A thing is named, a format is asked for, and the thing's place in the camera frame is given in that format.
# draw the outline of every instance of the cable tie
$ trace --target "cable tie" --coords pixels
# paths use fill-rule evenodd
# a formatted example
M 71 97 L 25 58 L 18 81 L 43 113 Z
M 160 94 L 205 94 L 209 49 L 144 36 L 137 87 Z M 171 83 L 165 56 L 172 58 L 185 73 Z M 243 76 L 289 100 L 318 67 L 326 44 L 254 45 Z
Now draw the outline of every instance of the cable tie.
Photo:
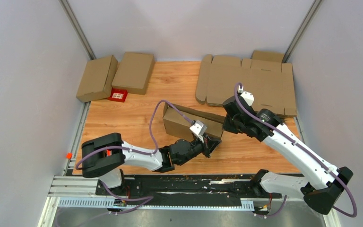
M 332 172 L 334 169 L 333 169 L 333 167 L 329 167 L 329 169 L 326 171 L 326 173 L 330 173 L 330 172 Z

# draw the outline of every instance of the closed cardboard box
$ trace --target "closed cardboard box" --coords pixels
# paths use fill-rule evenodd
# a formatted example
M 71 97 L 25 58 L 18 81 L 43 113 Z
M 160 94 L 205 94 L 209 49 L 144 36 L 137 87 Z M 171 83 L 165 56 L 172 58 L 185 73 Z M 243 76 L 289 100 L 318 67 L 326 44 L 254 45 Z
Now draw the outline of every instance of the closed cardboard box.
M 117 64 L 113 55 L 87 62 L 76 97 L 82 102 L 109 97 Z
M 112 87 L 128 93 L 145 95 L 154 68 L 154 55 L 125 52 Z
M 185 114 L 193 121 L 199 120 L 207 126 L 205 131 L 209 136 L 220 139 L 223 134 L 222 125 L 225 121 L 225 117 L 206 113 L 191 108 L 187 108 L 181 105 L 173 104 L 179 111 Z M 164 107 L 163 121 L 166 129 L 166 133 L 175 136 L 180 139 L 192 141 L 193 135 L 190 131 L 190 123 L 188 123 L 179 113 L 177 113 L 168 104 Z
M 282 53 L 254 51 L 252 59 L 208 54 L 201 62 L 195 97 L 201 103 L 222 106 L 241 82 L 254 95 L 255 111 L 269 109 L 280 116 L 296 116 L 293 67 Z

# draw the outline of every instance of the white wall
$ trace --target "white wall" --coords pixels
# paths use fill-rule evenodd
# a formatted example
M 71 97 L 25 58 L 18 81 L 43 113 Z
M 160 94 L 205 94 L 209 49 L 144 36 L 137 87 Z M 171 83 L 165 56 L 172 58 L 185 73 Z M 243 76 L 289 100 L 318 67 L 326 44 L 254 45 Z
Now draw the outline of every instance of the white wall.
M 290 59 L 304 139 L 354 176 L 348 184 L 363 226 L 363 1 L 325 0 Z M 346 194 L 337 206 L 352 212 Z
M 37 225 L 80 118 L 86 62 L 57 0 L 0 0 L 0 226 Z
M 97 57 L 141 51 L 163 61 L 285 52 L 312 2 L 69 0 Z

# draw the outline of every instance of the gray floor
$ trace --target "gray floor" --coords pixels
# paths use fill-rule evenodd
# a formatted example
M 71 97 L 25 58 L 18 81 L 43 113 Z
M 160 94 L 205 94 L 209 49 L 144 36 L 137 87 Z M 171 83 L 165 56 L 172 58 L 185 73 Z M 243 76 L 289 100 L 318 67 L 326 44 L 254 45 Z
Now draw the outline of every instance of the gray floor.
M 272 203 L 274 211 L 279 201 Z M 106 209 L 61 208 L 57 212 L 60 227 L 76 227 Z M 103 215 L 86 222 L 83 227 L 324 227 L 322 215 L 303 202 L 288 201 L 273 218 L 260 219 L 244 211 L 137 210 L 122 215 Z

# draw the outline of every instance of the wooden floor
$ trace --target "wooden floor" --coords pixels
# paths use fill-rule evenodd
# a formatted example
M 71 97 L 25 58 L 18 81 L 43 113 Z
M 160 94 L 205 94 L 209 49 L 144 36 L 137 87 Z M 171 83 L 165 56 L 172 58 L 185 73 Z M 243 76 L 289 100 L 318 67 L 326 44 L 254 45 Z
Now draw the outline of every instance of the wooden floor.
M 124 141 L 132 145 L 154 148 L 148 123 L 155 105 L 162 99 L 200 111 L 225 115 L 223 108 L 201 105 L 195 100 L 199 67 L 199 61 L 157 62 L 144 96 L 128 94 L 125 103 L 108 100 L 91 102 L 81 142 L 118 132 Z M 163 106 L 156 113 L 152 125 L 159 147 L 170 145 L 178 139 L 166 134 L 162 110 Z M 288 118 L 286 124 L 298 136 L 294 120 Z M 125 174 L 159 174 L 135 166 L 123 165 L 121 169 Z M 211 154 L 211 158 L 200 154 L 165 174 L 242 174 L 256 173 L 259 169 L 276 173 L 298 172 L 283 156 L 256 139 L 224 132 L 222 144 Z M 73 174 L 80 175 L 81 170 L 74 170 Z

